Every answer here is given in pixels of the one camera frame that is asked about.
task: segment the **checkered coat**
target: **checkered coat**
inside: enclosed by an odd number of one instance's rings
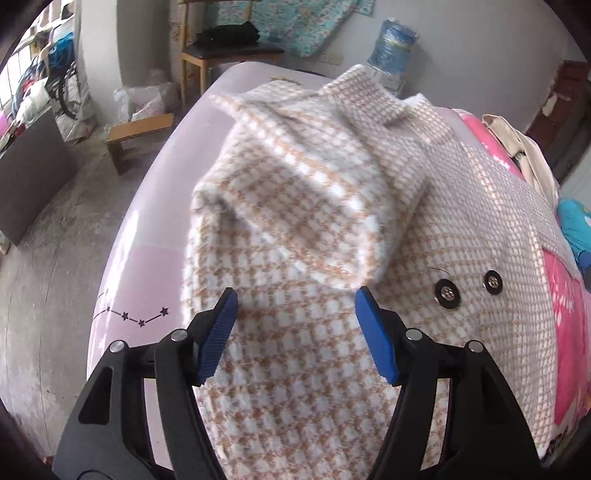
[[[236,124],[193,193],[183,302],[189,322],[238,292],[225,354],[196,393],[228,478],[367,477],[398,389],[356,320],[361,285],[437,342],[481,340],[545,451],[556,331],[542,250],[579,273],[544,199],[361,66],[318,92],[275,80],[215,101]],[[500,295],[483,288],[488,270]],[[434,299],[442,277],[456,309]],[[447,392],[440,382],[424,465],[439,457]]]

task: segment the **floral blanket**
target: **floral blanket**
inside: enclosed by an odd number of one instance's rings
[[[252,23],[261,41],[300,57],[313,55],[353,12],[371,15],[375,0],[265,0],[254,2]],[[248,2],[207,4],[205,26],[244,22]]]

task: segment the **bed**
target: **bed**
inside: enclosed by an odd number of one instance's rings
[[[183,317],[180,296],[191,193],[215,162],[233,125],[231,117],[213,106],[211,97],[246,92],[274,77],[295,80],[309,89],[318,89],[329,81],[262,63],[233,66],[193,106],[160,151],[127,211],[105,268],[93,314],[87,376],[111,342],[122,339],[129,346],[157,342],[191,320]],[[512,168],[511,160],[502,155],[496,140],[478,119],[450,109],[438,108],[438,112],[462,142],[488,151]],[[557,319],[559,394],[555,424],[556,438],[561,439],[587,411],[591,371],[587,319],[591,301],[584,287],[573,281],[551,254],[545,255],[545,262]],[[154,382],[146,381],[145,389],[154,458],[170,467]]]

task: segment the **coat button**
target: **coat button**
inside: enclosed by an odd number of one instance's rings
[[[454,282],[442,278],[435,283],[435,298],[443,308],[455,309],[460,304],[460,291]]]
[[[503,279],[498,272],[489,270],[484,275],[484,288],[491,295],[498,295],[503,290]]]

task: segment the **wooden stool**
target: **wooden stool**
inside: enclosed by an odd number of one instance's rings
[[[129,140],[147,133],[158,132],[162,130],[172,129],[174,122],[174,115],[167,113],[165,115],[151,116],[149,118],[142,118],[135,122],[128,122],[126,124],[115,125],[105,141],[107,150],[111,154],[113,165],[118,175],[121,175],[129,170],[130,162],[123,161],[123,147],[121,142]]]

